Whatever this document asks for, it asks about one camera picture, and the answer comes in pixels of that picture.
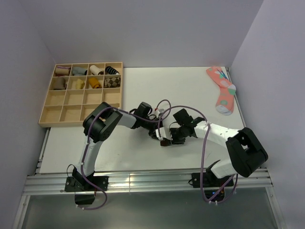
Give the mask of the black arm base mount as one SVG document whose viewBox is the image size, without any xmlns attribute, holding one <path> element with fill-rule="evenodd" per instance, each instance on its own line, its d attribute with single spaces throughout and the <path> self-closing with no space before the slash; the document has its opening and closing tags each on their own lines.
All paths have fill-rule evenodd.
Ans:
<svg viewBox="0 0 305 229">
<path fill-rule="evenodd" d="M 203 187 L 221 187 L 229 178 L 230 176 L 217 178 L 212 173 L 203 172 Z M 188 184 L 193 188 L 200 188 L 200 173 L 191 173 Z"/>
</svg>

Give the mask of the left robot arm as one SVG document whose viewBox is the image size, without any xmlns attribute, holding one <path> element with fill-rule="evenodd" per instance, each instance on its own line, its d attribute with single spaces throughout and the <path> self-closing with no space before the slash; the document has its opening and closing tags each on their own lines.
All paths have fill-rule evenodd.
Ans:
<svg viewBox="0 0 305 229">
<path fill-rule="evenodd" d="M 81 190 L 92 187 L 95 162 L 102 144 L 109 138 L 115 127 L 129 129 L 143 127 L 153 134 L 158 122 L 158 115 L 152 113 L 152 107 L 142 102 L 131 112 L 119 110 L 106 102 L 98 105 L 83 121 L 85 146 L 80 161 L 73 169 L 72 179 Z"/>
</svg>

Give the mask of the brown sock with striped cuff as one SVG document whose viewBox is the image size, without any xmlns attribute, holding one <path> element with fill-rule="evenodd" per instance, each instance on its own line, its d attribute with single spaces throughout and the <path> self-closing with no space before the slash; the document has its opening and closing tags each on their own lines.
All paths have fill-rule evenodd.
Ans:
<svg viewBox="0 0 305 229">
<path fill-rule="evenodd" d="M 160 146 L 162 146 L 162 147 L 167 147 L 167 146 L 171 146 L 171 145 L 172 145 L 171 140 L 164 139 L 164 140 L 160 141 Z"/>
</svg>

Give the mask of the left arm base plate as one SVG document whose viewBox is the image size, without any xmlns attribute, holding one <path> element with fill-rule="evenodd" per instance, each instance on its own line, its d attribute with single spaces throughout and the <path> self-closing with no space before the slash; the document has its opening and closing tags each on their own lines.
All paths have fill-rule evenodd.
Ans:
<svg viewBox="0 0 305 229">
<path fill-rule="evenodd" d="M 97 191 L 97 188 L 89 184 L 87 181 L 83 180 L 84 183 L 79 183 L 75 178 L 68 177 L 66 179 L 66 184 L 64 191 L 65 192 L 84 192 L 84 191 Z M 108 188 L 108 176 L 93 176 L 90 178 L 90 181 L 101 188 L 102 190 L 106 191 Z"/>
</svg>

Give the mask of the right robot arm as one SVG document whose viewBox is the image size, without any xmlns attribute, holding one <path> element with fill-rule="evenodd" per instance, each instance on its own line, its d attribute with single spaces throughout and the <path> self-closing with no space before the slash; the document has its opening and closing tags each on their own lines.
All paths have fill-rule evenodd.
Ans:
<svg viewBox="0 0 305 229">
<path fill-rule="evenodd" d="M 192 118 L 185 109 L 175 113 L 178 128 L 170 128 L 171 145 L 182 145 L 187 137 L 212 141 L 228 152 L 227 159 L 218 159 L 203 172 L 203 186 L 216 187 L 224 178 L 232 175 L 249 177 L 268 160 L 268 154 L 254 134 L 245 127 L 241 130 L 230 129 L 212 124 L 203 117 Z"/>
</svg>

